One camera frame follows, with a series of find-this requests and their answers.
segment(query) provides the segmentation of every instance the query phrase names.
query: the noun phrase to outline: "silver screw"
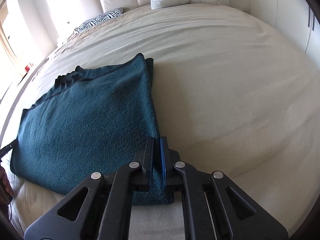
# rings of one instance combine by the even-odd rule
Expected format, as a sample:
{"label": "silver screw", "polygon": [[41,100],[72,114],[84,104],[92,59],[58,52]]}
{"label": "silver screw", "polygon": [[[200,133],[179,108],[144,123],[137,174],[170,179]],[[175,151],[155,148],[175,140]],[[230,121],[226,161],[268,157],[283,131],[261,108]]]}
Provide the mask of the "silver screw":
{"label": "silver screw", "polygon": [[184,162],[176,162],[176,167],[177,168],[184,168],[186,164]]}
{"label": "silver screw", "polygon": [[100,179],[101,173],[100,172],[94,172],[91,174],[91,179]]}
{"label": "silver screw", "polygon": [[223,178],[223,173],[221,171],[215,171],[213,176],[216,178],[216,179],[222,179]]}
{"label": "silver screw", "polygon": [[129,167],[130,167],[130,168],[133,168],[133,169],[134,169],[134,168],[138,168],[138,167],[139,167],[139,163],[137,163],[137,162],[132,162],[132,163],[129,164]]}

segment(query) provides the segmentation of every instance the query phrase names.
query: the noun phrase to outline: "teal blanket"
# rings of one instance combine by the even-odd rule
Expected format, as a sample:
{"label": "teal blanket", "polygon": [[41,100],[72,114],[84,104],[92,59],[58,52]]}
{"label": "teal blanket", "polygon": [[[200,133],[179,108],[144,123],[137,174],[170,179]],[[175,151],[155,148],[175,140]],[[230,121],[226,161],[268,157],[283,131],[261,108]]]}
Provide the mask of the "teal blanket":
{"label": "teal blanket", "polygon": [[[59,76],[30,109],[24,109],[11,171],[66,195],[94,171],[108,173],[159,138],[151,98],[153,59],[138,54],[123,65],[82,69]],[[159,152],[150,192],[135,192],[133,204],[172,203],[162,191]]]}

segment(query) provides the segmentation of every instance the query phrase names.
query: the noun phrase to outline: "human hand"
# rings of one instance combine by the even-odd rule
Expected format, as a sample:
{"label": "human hand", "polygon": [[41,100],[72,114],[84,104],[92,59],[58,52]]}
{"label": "human hand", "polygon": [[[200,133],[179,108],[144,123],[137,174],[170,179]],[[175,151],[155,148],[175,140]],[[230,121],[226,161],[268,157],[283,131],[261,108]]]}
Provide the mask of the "human hand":
{"label": "human hand", "polygon": [[[0,181],[2,181],[2,184],[4,185],[4,191],[8,193],[10,196],[13,196],[13,190],[10,186],[10,182],[8,180],[7,174],[5,173],[5,170],[3,167],[0,166]],[[3,196],[0,194],[0,203],[6,203]]]}

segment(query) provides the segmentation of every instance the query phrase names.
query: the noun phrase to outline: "bed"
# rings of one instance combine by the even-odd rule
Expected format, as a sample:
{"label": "bed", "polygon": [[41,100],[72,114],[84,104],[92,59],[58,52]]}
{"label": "bed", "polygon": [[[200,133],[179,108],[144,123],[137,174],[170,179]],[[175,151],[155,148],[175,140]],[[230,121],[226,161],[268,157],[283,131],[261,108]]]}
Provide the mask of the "bed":
{"label": "bed", "polygon": [[[200,171],[226,173],[292,235],[320,193],[319,71],[274,28],[225,5],[139,6],[70,37],[28,85],[2,145],[58,75],[139,52],[155,60],[152,96],[170,148]],[[63,196],[18,178],[9,164],[10,154],[12,224],[23,234]],[[129,239],[184,239],[179,194],[172,205],[133,207]]]}

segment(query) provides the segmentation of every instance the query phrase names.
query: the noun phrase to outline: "beige curtain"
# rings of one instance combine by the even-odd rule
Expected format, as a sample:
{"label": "beige curtain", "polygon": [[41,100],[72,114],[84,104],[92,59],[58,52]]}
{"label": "beige curtain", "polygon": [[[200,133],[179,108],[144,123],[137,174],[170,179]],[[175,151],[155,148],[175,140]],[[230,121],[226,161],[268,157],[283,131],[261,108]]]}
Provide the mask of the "beige curtain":
{"label": "beige curtain", "polygon": [[7,37],[4,34],[2,25],[0,24],[0,52],[3,55],[7,55],[10,62],[12,63],[11,66],[8,67],[14,67],[16,71],[21,76],[21,79],[26,75],[26,70],[24,67],[20,64],[19,60],[17,59],[16,55],[13,53],[10,44],[7,40]]}

